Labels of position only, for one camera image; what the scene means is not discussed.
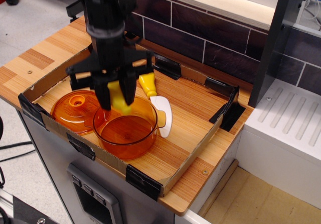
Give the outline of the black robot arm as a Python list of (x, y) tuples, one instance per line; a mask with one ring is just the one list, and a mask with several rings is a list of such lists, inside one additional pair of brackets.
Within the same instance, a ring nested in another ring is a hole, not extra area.
[(134, 101), (136, 81), (153, 71), (151, 51), (124, 46), (125, 21), (136, 7), (136, 0), (80, 0), (84, 8), (86, 31), (92, 50), (86, 59), (68, 67), (72, 90), (89, 87), (95, 91), (100, 106), (110, 110), (108, 83), (117, 81), (125, 103)]

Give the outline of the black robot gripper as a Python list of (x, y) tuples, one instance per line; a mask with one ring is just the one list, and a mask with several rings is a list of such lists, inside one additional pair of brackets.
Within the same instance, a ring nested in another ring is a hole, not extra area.
[(72, 90), (90, 87), (95, 90), (100, 106), (111, 110), (108, 83), (119, 81), (127, 105), (134, 102), (136, 80), (142, 74), (153, 72), (152, 51), (136, 50), (124, 34), (113, 38), (91, 35), (89, 57), (68, 67)]

